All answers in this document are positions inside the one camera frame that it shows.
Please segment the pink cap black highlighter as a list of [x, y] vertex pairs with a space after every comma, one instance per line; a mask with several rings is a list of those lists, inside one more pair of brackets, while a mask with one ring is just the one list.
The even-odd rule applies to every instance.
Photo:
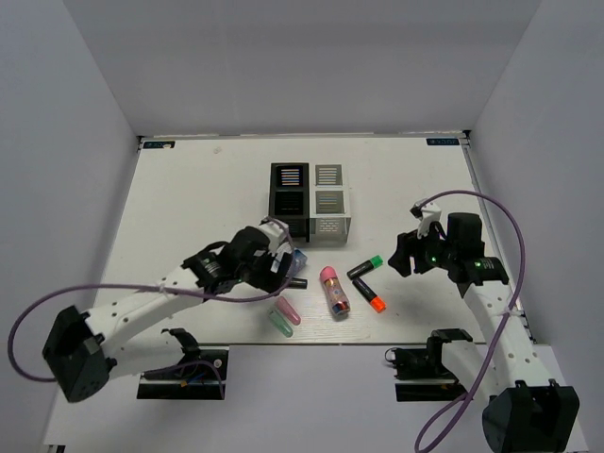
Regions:
[[306, 290], [308, 288], [308, 281], [304, 278], [294, 277], [290, 281], [288, 287], [292, 289]]

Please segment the green cap black highlighter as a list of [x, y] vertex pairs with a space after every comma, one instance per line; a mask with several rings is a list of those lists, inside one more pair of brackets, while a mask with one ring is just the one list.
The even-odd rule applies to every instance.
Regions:
[[369, 260], [365, 260], [364, 262], [358, 264], [353, 269], [349, 270], [346, 275], [350, 280], [354, 280], [356, 278], [361, 278], [362, 276], [376, 270], [383, 264], [383, 259], [380, 255], [375, 255]]

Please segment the blue patterned glue stick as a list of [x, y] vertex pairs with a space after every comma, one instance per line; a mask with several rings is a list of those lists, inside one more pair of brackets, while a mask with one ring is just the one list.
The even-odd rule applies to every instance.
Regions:
[[288, 275], [295, 277], [307, 264], [308, 257], [299, 249], [295, 249]]

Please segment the pink eraser capsule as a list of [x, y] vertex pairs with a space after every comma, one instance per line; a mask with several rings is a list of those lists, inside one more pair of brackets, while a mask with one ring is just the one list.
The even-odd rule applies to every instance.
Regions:
[[280, 296], [275, 303], [278, 311], [294, 326], [301, 324], [301, 317], [290, 302], [283, 296]]

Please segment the orange cap black highlighter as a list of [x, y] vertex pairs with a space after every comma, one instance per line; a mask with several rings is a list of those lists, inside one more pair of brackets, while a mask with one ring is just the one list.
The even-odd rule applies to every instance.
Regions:
[[352, 284], [376, 312], [386, 310], [386, 303], [361, 278], [353, 279]]

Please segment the green eraser capsule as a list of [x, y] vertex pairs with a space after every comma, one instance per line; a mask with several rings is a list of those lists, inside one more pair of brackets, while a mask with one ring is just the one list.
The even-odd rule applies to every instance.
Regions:
[[270, 309], [267, 316], [271, 324], [286, 338], [291, 338], [294, 331], [288, 321], [277, 309]]

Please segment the pink patterned glue stick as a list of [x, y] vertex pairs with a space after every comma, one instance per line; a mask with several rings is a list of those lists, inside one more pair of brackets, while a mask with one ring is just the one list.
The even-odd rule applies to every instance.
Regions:
[[344, 318], [350, 312], [350, 303], [340, 283], [336, 271], [331, 266], [326, 266], [319, 276], [325, 291], [327, 304], [335, 318]]

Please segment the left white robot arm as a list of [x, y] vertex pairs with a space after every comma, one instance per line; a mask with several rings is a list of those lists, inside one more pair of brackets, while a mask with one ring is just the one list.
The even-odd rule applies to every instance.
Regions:
[[286, 224], [266, 218], [185, 259], [154, 285], [131, 286], [121, 300], [81, 311], [59, 312], [42, 349], [65, 399], [78, 403], [111, 379], [141, 372], [143, 354], [132, 342], [172, 315], [209, 300], [232, 301], [230, 292], [247, 284], [266, 299], [289, 284], [292, 238]]

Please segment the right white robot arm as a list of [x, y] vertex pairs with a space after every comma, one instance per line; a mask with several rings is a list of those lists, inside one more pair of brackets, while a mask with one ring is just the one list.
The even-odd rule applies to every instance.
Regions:
[[417, 229], [398, 235], [388, 264], [403, 277], [446, 271], [488, 344], [480, 353], [466, 330], [435, 329], [423, 348], [396, 348], [388, 356], [399, 382], [453, 380], [447, 398], [467, 395], [483, 403], [482, 430], [494, 452], [563, 452], [579, 397], [553, 377], [537, 354], [503, 264], [485, 254], [479, 216], [451, 213], [446, 226], [421, 220]]

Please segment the black two-slot container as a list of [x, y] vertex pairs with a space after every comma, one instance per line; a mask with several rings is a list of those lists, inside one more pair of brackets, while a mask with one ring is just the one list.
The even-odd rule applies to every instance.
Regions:
[[307, 162], [271, 164], [269, 215], [284, 222], [299, 242], [310, 241], [310, 166]]

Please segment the right blue table label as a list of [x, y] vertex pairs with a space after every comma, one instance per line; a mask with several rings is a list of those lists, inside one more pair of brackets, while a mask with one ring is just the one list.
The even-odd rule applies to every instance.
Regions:
[[460, 141], [457, 138], [426, 138], [428, 146], [459, 146]]

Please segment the blue table label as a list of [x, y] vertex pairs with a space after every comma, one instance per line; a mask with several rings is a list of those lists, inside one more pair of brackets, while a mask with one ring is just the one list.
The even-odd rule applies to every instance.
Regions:
[[428, 146], [459, 146], [460, 141], [457, 138], [426, 138]]
[[175, 141], [145, 141], [143, 149], [172, 149], [176, 146]]

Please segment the left blue table label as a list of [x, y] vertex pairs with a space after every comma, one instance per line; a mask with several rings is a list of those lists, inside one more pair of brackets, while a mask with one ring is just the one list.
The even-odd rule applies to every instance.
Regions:
[[145, 141], [143, 149], [172, 149], [176, 146], [175, 141]]

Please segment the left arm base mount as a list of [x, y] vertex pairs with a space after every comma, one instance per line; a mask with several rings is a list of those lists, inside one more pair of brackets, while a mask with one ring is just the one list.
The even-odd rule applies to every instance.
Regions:
[[227, 346], [201, 346], [184, 328], [164, 328], [178, 343], [178, 361], [161, 371], [141, 374], [137, 398], [140, 400], [219, 401], [227, 389]]

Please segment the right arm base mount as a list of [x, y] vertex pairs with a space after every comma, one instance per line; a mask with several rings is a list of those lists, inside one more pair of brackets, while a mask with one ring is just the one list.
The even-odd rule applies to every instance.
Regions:
[[473, 342], [464, 329], [433, 330], [426, 345], [419, 348], [391, 347], [384, 360], [395, 369], [397, 402], [450, 402], [466, 389], [442, 362], [443, 345], [456, 341]]

